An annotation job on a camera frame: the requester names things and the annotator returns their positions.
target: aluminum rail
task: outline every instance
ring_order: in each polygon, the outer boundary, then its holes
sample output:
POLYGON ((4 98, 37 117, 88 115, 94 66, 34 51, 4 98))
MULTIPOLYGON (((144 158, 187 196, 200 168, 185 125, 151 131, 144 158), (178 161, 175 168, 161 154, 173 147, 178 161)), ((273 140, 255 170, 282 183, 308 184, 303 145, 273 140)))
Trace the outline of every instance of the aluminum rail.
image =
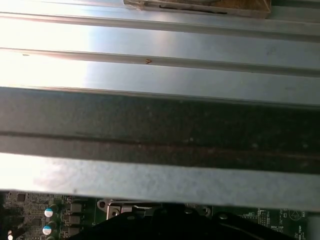
POLYGON ((157 202, 319 210, 320 176, 0 153, 0 188, 157 202), (34 166, 33 171, 26 171, 34 166))
POLYGON ((0 9, 0 189, 319 211, 319 1, 0 9))
POLYGON ((0 85, 318 105, 320 9, 308 3, 261 20, 2 1, 0 85))

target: metal frame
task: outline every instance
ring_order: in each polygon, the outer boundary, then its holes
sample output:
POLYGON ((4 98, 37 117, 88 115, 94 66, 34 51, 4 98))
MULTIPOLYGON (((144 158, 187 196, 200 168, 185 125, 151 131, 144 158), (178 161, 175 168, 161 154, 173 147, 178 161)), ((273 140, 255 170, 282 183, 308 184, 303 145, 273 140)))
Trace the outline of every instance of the metal frame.
POLYGON ((319 209, 317 1, 85 4, 0 3, 0 189, 319 209))

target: cardboard box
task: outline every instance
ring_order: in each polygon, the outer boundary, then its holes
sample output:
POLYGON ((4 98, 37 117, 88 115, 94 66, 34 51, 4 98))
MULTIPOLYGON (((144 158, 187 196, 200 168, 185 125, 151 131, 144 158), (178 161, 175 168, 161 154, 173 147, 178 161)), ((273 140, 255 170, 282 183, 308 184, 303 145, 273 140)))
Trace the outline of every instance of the cardboard box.
POLYGON ((124 0, 124 4, 144 8, 197 11, 265 19, 271 0, 124 0))

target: reflective metal surface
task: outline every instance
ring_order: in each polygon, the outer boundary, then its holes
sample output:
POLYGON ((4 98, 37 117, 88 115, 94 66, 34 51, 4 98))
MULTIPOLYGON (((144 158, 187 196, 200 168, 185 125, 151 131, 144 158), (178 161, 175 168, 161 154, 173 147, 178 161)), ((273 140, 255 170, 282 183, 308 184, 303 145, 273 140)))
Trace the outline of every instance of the reflective metal surface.
POLYGON ((0 154, 0 189, 319 210, 320 176, 0 154), (33 171, 26 171, 33 166, 33 171))
POLYGON ((214 70, 146 65, 143 64, 143 58, 139 60, 140 64, 129 64, 65 60, 61 59, 61 54, 58 58, 23 56, 21 53, 4 56, 0 60, 3 68, 0 71, 0 84, 3 87, 66 88, 65 91, 68 88, 81 91, 96 89, 287 104, 320 104, 318 77, 222 70, 224 67, 214 70))
POLYGON ((0 3, 1 86, 320 104, 316 7, 261 20, 63 2, 0 3))

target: green circuit board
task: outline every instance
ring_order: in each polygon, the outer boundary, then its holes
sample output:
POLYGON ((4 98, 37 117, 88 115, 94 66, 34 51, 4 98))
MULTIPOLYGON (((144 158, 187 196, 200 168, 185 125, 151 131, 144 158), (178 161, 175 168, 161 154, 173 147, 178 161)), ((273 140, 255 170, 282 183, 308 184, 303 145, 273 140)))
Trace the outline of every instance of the green circuit board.
MULTIPOLYGON (((26 232, 18 240, 64 240, 106 220, 106 213, 98 208, 99 200, 101 199, 10 191, 4 195, 3 206, 12 210, 15 217, 9 217, 5 221, 12 221, 16 227, 26 226, 26 232), (56 206, 57 211, 54 216, 47 217, 45 211, 51 206, 56 206), (50 235, 44 235, 44 227, 52 221, 56 223, 56 229, 50 235)), ((205 209, 208 218, 218 212, 229 212, 297 240, 308 239, 308 213, 304 211, 194 204, 187 206, 205 209)))
POLYGON ((297 240, 308 239, 308 213, 305 211, 289 210, 286 208, 212 207, 212 214, 217 212, 233 213, 297 240))
MULTIPOLYGON (((25 234, 17 240, 63 240, 106 220, 106 213, 97 208, 100 198, 59 194, 10 191, 4 195, 4 208, 15 214, 13 227, 23 226, 25 234), (51 206, 57 207, 52 217, 45 216, 51 206), (49 235, 43 229, 50 222, 56 228, 49 235)), ((5 221, 12 221, 9 216, 5 221)))

